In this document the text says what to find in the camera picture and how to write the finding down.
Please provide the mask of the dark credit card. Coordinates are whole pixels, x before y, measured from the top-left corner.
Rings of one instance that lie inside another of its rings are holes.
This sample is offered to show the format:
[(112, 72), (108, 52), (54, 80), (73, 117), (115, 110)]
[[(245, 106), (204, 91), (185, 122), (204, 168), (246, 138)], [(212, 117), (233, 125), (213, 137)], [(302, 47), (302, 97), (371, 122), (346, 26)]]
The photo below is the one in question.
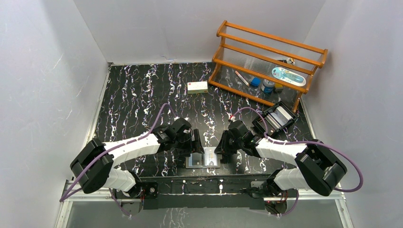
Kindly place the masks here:
[(203, 155), (200, 153), (193, 153), (190, 156), (190, 166), (192, 167), (202, 167), (203, 166)]

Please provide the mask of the grey card holder wallet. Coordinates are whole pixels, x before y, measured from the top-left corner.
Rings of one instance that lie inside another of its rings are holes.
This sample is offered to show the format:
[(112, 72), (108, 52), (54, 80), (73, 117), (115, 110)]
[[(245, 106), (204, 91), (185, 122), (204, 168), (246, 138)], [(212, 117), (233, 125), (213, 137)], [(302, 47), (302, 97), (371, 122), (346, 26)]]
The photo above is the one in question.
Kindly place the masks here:
[(209, 169), (220, 168), (222, 155), (214, 152), (215, 147), (204, 147), (204, 153), (192, 153), (186, 157), (185, 168)]

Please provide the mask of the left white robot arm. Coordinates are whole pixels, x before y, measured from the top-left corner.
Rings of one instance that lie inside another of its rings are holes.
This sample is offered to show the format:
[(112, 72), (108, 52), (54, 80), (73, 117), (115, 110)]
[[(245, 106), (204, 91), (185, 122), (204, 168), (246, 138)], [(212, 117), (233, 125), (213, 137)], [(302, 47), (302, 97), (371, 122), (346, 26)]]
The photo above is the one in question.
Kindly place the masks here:
[(137, 174), (116, 167), (126, 161), (160, 152), (177, 151), (181, 156), (204, 154), (198, 129), (184, 118), (154, 127), (143, 136), (105, 143), (92, 139), (71, 162), (70, 169), (85, 194), (109, 188), (136, 198), (145, 192), (146, 183)]

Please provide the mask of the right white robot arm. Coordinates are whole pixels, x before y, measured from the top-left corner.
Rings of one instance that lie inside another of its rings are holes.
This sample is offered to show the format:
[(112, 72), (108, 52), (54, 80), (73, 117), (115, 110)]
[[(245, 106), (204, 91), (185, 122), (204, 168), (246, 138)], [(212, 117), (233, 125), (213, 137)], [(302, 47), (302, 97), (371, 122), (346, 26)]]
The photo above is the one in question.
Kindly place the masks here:
[(237, 120), (223, 131), (214, 152), (232, 155), (239, 150), (249, 156), (294, 165), (293, 169), (276, 170), (260, 186), (250, 187), (251, 192), (259, 194), (279, 197), (285, 191), (295, 189), (329, 196), (347, 173), (346, 166), (319, 141), (286, 142), (261, 137)]

